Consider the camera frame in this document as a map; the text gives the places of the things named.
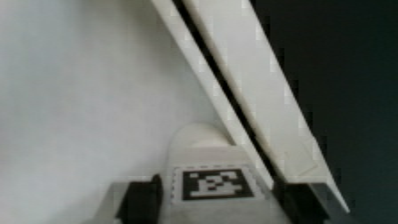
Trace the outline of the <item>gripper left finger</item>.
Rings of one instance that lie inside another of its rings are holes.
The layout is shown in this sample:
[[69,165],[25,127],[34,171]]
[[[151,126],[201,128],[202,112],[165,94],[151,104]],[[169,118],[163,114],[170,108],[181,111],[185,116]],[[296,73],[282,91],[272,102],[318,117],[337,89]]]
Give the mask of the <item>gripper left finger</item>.
[[87,224],[158,224],[163,200],[161,177],[113,182]]

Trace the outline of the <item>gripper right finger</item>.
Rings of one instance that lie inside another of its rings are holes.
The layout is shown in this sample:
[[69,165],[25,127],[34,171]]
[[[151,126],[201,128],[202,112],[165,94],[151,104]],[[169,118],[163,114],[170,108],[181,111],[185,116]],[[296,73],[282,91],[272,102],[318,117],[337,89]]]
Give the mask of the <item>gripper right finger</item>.
[[273,195],[291,224],[350,224],[350,214],[325,183],[277,183]]

